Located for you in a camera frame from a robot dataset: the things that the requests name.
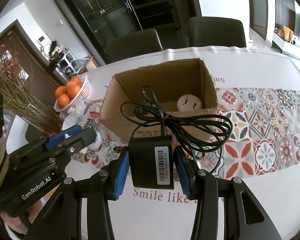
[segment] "shelf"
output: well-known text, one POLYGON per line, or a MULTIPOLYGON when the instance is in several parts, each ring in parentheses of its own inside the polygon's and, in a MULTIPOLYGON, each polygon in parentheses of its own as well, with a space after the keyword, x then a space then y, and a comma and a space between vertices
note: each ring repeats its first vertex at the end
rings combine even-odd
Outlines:
POLYGON ((168 2, 168 0, 155 0, 155 1, 152 1, 152 2, 147 2, 147 3, 141 4, 141 5, 134 6, 133 8, 136 10, 136 9, 143 8, 145 6, 150 6, 150 5, 163 3, 163 2, 168 2))
POLYGON ((140 17, 140 19, 144 20, 144 19, 148 19, 148 18, 151 18, 151 17, 156 17, 156 16, 159 16, 159 15, 165 15, 166 13, 157 13, 157 14, 153 14, 153 15, 149 15, 149 16, 144 16, 144 17, 140 17))

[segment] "slatted wall panel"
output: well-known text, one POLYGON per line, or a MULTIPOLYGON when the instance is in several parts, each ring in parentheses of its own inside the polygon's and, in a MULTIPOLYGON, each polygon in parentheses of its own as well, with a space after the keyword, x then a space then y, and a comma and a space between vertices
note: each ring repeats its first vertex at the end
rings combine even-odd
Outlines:
POLYGON ((279 29, 287 26, 295 31, 296 8, 294 0, 275 0, 275 8, 275 26, 279 29))

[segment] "adapter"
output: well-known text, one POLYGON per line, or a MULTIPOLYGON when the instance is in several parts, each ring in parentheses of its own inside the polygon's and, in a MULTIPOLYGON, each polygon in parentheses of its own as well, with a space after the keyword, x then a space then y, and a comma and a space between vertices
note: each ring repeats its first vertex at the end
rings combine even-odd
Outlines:
POLYGON ((131 137, 128 149, 135 187, 174 189, 171 135, 131 137))

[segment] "door handle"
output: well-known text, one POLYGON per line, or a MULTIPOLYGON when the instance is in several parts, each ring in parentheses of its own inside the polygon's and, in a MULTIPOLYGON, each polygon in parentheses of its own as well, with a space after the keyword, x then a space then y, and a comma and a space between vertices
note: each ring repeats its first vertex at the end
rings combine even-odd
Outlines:
POLYGON ((132 9, 131 9, 131 6, 130 6, 129 1, 128 1, 128 0, 124 0, 124 3, 125 3, 125 5, 126 5, 126 7, 128 8, 128 10, 129 10, 130 12, 132 12, 132 9))

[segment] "basket of oranges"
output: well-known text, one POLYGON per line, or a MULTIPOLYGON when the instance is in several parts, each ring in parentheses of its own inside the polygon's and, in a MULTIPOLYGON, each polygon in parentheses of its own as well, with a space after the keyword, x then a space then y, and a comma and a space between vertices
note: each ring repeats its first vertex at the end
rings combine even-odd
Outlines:
POLYGON ((58 87, 55 91, 57 98, 54 110, 57 112, 68 111, 82 98, 87 100, 91 94, 91 84, 87 75, 73 77, 65 86, 58 87))

